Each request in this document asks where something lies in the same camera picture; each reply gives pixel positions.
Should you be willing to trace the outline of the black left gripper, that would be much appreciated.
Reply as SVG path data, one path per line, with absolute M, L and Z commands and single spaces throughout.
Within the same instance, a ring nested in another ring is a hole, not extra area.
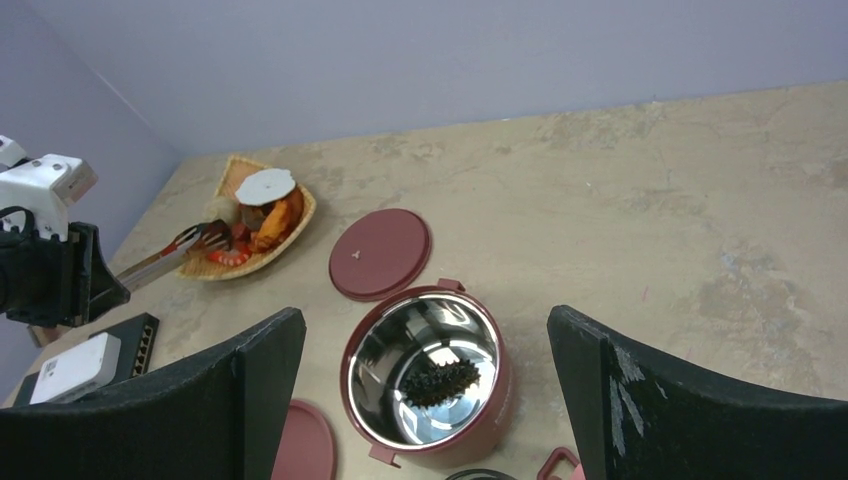
M 3 316 L 45 328 L 83 326 L 129 302 L 129 290 L 104 260 L 97 226 L 84 222 L 69 225 L 73 263 L 70 244 L 55 234 L 42 238 L 30 210 L 5 207 L 1 219 L 16 213 L 24 215 L 24 225 L 1 231 Z

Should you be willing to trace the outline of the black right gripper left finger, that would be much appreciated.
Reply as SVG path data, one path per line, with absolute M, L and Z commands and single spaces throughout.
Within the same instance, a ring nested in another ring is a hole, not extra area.
M 5 479 L 267 479 L 306 337 L 287 307 L 73 403 L 1 413 Z

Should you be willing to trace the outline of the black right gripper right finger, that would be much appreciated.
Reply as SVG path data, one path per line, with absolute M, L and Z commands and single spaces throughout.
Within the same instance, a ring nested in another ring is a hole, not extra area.
M 737 380 L 567 305 L 547 321 L 589 479 L 843 479 L 847 404 Z

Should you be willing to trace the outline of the steel food tongs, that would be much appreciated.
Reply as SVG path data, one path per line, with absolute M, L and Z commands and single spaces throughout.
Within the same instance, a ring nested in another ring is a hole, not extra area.
M 230 227 L 221 219 L 191 226 L 178 234 L 162 250 L 119 273 L 117 281 L 135 292 L 178 269 L 189 260 L 231 246 Z

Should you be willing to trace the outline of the white steamed bun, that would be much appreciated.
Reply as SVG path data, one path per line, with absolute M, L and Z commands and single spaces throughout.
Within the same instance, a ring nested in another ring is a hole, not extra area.
M 209 200 L 203 209 L 204 222 L 221 220 L 228 226 L 237 225 L 242 220 L 239 203 L 226 196 L 215 196 Z

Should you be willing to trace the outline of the black spiky sea cucumber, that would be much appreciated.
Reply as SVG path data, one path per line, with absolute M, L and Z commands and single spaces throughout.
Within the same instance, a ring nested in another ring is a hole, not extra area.
M 411 406 L 430 408 L 462 395 L 480 377 L 478 367 L 468 359 L 430 363 L 409 372 L 400 381 L 399 391 Z

